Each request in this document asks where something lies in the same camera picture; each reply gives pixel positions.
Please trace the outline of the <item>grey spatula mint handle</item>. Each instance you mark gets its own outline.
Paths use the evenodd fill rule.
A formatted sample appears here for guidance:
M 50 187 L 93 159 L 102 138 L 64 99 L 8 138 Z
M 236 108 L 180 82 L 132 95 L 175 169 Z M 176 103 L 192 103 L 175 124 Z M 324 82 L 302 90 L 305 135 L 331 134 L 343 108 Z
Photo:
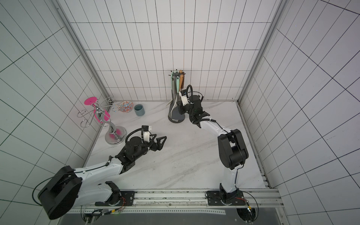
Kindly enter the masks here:
M 173 116 L 173 110 L 177 106 L 177 104 L 176 104 L 176 97 L 177 97 L 176 80 L 179 75 L 180 75 L 180 73 L 177 70 L 175 72 L 172 72 L 172 74 L 171 74 L 172 100 L 170 101 L 168 119 L 169 119 L 169 121 L 171 121 L 173 123 L 177 123 L 179 121 L 179 119 L 177 119 L 178 116 L 176 116 L 176 117 Z

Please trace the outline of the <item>cream spatula light wood handle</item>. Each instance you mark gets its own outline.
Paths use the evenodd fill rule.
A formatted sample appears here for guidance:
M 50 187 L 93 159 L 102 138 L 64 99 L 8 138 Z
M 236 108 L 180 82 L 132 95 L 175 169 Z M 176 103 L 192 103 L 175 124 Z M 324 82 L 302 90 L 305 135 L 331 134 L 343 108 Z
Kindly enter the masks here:
M 179 91 L 183 90 L 184 87 L 184 78 L 185 78 L 185 73 L 180 70 L 180 81 L 179 81 Z

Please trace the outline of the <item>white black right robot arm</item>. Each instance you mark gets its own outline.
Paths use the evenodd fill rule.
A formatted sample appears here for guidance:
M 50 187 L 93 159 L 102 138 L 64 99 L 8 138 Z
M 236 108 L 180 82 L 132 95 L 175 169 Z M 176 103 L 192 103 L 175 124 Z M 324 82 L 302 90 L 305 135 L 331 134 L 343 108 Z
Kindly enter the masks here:
M 238 171 L 236 167 L 244 166 L 249 154 L 242 133 L 238 129 L 230 130 L 205 112 L 199 95 L 182 96 L 178 105 L 181 113 L 187 113 L 192 124 L 208 131 L 217 138 L 219 158 L 225 167 L 223 180 L 219 186 L 219 195 L 228 203 L 240 194 L 236 186 Z

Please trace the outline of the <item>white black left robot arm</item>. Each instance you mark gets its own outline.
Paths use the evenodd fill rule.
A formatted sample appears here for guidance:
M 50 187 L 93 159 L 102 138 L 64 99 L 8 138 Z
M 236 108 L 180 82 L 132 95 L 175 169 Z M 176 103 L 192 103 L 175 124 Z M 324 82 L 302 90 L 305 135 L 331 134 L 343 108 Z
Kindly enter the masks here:
M 149 150 L 162 150 L 166 136 L 151 135 L 149 142 L 135 136 L 126 139 L 125 146 L 105 163 L 73 169 L 61 168 L 43 187 L 37 197 L 50 220 L 58 219 L 77 206 L 100 203 L 105 206 L 123 204 L 126 200 L 111 177 L 130 170 Z

